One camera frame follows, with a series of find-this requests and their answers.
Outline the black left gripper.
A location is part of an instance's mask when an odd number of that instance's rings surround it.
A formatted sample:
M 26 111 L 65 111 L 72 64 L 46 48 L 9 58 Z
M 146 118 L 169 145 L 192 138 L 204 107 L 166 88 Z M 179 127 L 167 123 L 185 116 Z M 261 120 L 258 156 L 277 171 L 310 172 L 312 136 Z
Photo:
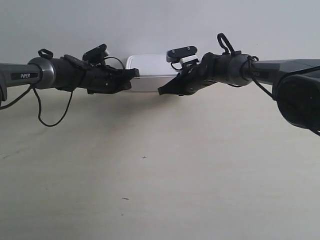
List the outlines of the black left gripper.
M 80 74 L 78 88 L 86 89 L 88 94 L 116 94 L 132 88 L 130 80 L 140 77 L 137 68 L 116 69 L 110 65 L 75 66 Z

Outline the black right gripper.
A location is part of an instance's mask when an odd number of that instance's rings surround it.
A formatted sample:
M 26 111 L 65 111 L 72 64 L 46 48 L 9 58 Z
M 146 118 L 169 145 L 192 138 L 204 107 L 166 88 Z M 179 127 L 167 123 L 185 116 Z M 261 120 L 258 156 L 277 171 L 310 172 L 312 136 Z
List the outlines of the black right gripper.
M 175 78 L 157 89 L 161 95 L 176 95 L 179 97 L 190 96 L 197 91 L 215 84 L 215 81 L 200 65 L 183 70 Z

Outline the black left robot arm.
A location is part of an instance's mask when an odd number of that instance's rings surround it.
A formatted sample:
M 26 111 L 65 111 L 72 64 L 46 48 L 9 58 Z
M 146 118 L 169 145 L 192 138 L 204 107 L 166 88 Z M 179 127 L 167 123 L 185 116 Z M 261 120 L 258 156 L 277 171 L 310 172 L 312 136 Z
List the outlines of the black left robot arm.
M 106 64 L 110 54 L 105 44 L 87 52 L 81 59 L 65 54 L 55 58 L 45 48 L 38 51 L 38 57 L 27 64 L 1 63 L 0 101 L 8 98 L 7 89 L 27 85 L 28 89 L 11 103 L 1 105 L 7 109 L 22 99 L 30 90 L 57 89 L 72 92 L 77 88 L 85 89 L 89 95 L 113 95 L 131 89 L 131 80 L 140 77 L 137 68 L 121 69 Z

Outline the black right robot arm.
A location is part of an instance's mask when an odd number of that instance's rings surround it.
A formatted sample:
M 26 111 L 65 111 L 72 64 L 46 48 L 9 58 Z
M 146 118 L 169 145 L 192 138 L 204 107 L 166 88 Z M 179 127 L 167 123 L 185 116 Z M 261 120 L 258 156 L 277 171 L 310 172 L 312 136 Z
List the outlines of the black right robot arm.
M 200 62 L 188 63 L 165 85 L 159 95 L 190 96 L 221 83 L 235 88 L 256 84 L 276 102 L 291 125 L 320 134 L 319 59 L 260 60 L 236 53 L 206 53 Z

